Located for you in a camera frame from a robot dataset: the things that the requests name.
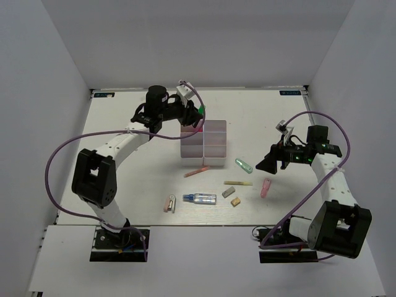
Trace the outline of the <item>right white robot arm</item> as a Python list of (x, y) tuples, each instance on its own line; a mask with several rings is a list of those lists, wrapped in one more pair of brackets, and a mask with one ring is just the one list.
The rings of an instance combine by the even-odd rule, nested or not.
[(313, 218), (294, 213), (269, 231), (261, 249), (307, 246), (313, 251), (355, 259), (359, 256), (372, 222), (370, 210), (362, 208), (353, 197), (342, 171), (340, 147), (330, 143), (328, 127), (309, 126), (306, 141), (293, 142), (293, 128), (280, 123), (280, 140), (256, 165), (256, 169), (276, 174), (290, 163), (309, 165), (316, 175), (322, 206)]

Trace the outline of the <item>green black highlighter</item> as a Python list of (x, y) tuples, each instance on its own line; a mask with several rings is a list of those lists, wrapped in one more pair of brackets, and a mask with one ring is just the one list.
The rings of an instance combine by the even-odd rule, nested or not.
[(192, 114), (192, 126), (196, 128), (201, 125), (204, 119), (205, 106), (200, 106), (198, 109), (195, 109)]

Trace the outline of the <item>green translucent correction tape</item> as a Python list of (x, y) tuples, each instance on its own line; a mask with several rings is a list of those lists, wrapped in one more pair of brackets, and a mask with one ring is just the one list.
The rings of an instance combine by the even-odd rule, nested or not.
[(251, 174), (253, 171), (253, 168), (251, 165), (247, 164), (245, 161), (236, 158), (235, 159), (235, 163), (241, 168), (243, 169), (246, 173)]

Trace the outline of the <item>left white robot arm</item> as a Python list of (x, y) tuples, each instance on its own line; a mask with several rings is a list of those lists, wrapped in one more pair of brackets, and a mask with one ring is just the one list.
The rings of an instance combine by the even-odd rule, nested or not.
[(115, 201), (118, 167), (140, 146), (160, 137), (167, 121), (177, 120), (182, 126), (191, 126), (192, 133), (197, 134), (205, 122), (204, 109), (196, 108), (192, 100), (198, 95), (187, 82), (180, 82), (172, 95), (164, 86), (153, 85), (124, 130), (95, 150), (79, 152), (72, 191), (95, 212), (116, 246), (123, 247), (131, 239), (129, 221)]

